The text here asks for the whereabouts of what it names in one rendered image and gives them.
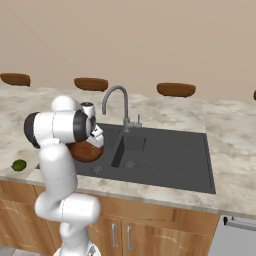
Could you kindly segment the grey dishwasher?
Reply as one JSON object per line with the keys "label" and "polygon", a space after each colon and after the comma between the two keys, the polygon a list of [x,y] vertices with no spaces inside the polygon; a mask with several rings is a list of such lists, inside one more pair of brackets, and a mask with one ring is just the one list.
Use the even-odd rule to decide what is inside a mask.
{"label": "grey dishwasher", "polygon": [[[220,216],[208,256],[256,256],[256,231],[225,226],[224,216],[227,215]],[[256,220],[234,218],[238,221],[256,224]]]}

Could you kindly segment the brown wooden bowl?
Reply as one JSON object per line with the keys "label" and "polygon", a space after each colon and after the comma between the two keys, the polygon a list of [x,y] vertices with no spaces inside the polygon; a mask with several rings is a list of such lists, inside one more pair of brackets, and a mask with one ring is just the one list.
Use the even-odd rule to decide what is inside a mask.
{"label": "brown wooden bowl", "polygon": [[104,147],[97,148],[86,141],[70,143],[68,149],[75,160],[84,163],[97,160],[104,152]]}

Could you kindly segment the wooden cupboard door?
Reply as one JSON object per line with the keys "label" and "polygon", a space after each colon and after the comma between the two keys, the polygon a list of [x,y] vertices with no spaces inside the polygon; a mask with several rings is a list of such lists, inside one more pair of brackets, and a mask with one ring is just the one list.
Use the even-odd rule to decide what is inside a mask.
{"label": "wooden cupboard door", "polygon": [[[131,226],[127,250],[126,226]],[[212,238],[191,232],[122,222],[123,256],[207,256]]]}
{"label": "wooden cupboard door", "polygon": [[31,205],[0,200],[0,245],[53,255],[55,247],[46,221]]}
{"label": "wooden cupboard door", "polygon": [[[117,248],[112,246],[111,224],[115,223]],[[122,256],[121,224],[118,219],[100,217],[96,223],[88,226],[91,241],[98,247],[101,256]]]}

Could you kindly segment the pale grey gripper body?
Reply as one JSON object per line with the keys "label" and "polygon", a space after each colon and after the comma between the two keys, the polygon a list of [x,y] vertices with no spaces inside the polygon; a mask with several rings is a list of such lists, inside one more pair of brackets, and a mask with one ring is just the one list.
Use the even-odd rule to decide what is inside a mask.
{"label": "pale grey gripper body", "polygon": [[102,147],[104,145],[103,130],[98,125],[90,133],[87,142],[95,147]]}

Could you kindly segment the green lime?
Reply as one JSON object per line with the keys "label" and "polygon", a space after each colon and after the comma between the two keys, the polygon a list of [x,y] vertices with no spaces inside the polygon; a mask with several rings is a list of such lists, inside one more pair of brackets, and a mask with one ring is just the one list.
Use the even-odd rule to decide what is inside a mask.
{"label": "green lime", "polygon": [[26,166],[27,166],[27,163],[25,160],[18,159],[13,162],[12,169],[16,172],[21,172],[26,168]]}

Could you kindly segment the wooden panel under sink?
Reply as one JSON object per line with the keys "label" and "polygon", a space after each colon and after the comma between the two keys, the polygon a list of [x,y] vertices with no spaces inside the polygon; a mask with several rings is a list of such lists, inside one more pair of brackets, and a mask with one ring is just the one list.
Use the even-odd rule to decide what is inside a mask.
{"label": "wooden panel under sink", "polygon": [[102,205],[102,216],[122,218],[138,224],[213,236],[219,221],[219,215],[213,213],[106,196],[98,196],[98,199]]}

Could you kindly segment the grey curved tap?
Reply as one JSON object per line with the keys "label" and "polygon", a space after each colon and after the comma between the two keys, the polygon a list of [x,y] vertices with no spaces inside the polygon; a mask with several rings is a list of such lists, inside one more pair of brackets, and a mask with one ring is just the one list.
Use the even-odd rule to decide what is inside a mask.
{"label": "grey curved tap", "polygon": [[102,101],[102,114],[106,114],[106,107],[107,107],[107,100],[112,92],[120,90],[124,96],[124,118],[123,118],[123,128],[125,132],[129,132],[130,129],[133,127],[132,123],[130,122],[130,118],[128,115],[128,93],[127,90],[120,85],[116,85],[111,87],[105,94],[103,101]]}

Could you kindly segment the dark grey sink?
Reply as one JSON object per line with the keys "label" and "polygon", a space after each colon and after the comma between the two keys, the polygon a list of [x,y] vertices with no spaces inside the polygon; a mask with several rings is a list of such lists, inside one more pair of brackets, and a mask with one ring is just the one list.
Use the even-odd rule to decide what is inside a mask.
{"label": "dark grey sink", "polygon": [[[75,162],[79,175],[175,188],[213,194],[214,178],[207,136],[204,133],[121,125],[100,125],[104,132],[104,152],[90,163]],[[132,161],[135,170],[124,164]],[[93,174],[101,165],[104,170]]]}

